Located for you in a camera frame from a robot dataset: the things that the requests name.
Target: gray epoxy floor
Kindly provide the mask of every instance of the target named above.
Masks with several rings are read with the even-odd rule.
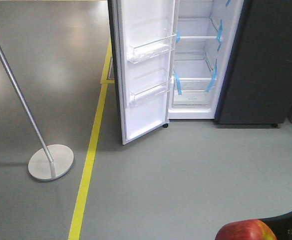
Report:
[[[0,64],[0,240],[67,239],[109,41],[106,1],[0,1],[0,44],[46,143],[72,148],[70,172],[27,172],[41,148]]]
[[[40,148],[0,65],[0,239],[67,239],[108,44],[106,2],[0,1],[0,43],[48,144],[74,150],[35,182]],[[108,88],[82,240],[213,240],[228,222],[292,210],[292,125],[174,121],[122,146]]]
[[[226,223],[292,211],[292,124],[223,129],[173,121],[120,143],[114,86],[81,240],[213,240]]]

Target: refrigerator drawer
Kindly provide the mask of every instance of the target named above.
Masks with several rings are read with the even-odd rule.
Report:
[[[210,108],[213,92],[206,92],[210,81],[197,81],[190,90],[183,90],[182,95],[174,91],[173,108]],[[189,84],[188,81],[181,82],[182,88]]]

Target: apple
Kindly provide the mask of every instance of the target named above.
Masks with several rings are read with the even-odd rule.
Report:
[[[224,225],[215,240],[277,240],[272,230],[261,220],[236,221]]]

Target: yellow tape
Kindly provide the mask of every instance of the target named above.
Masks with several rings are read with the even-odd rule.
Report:
[[[101,84],[115,84],[115,80],[103,80]]]
[[[75,210],[72,216],[68,240],[79,240],[80,238],[80,232],[81,232],[81,226],[82,226],[82,221],[83,221],[84,212],[85,212],[87,195],[88,195],[91,175],[93,171],[93,164],[94,164],[95,156],[96,156],[101,120],[102,120],[102,115],[103,115],[103,111],[105,107],[107,87],[108,87],[108,84],[101,85],[97,111],[96,111],[96,115],[94,119],[94,124],[92,126],[92,133],[90,137],[85,166],[84,166],[84,170],[82,173],[81,182],[79,186]]]

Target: refrigerator shelf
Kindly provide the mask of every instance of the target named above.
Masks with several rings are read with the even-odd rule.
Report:
[[[137,64],[175,48],[176,34],[139,46],[128,46],[128,61]]]
[[[141,92],[130,92],[130,104],[137,107],[168,92],[168,81]]]
[[[207,55],[213,62],[218,53],[218,32],[210,18],[181,18],[178,22],[180,40],[176,44],[175,53]]]
[[[208,61],[205,55],[195,60],[175,60],[174,70],[180,79],[211,79],[213,65]]]
[[[210,17],[180,17],[178,31],[186,37],[217,38],[218,27]]]
[[[180,78],[182,93],[206,91],[210,78]]]
[[[183,18],[208,18],[213,0],[180,0],[179,16]]]
[[[174,61],[191,61],[191,60],[204,60],[204,52],[176,52],[174,55]]]

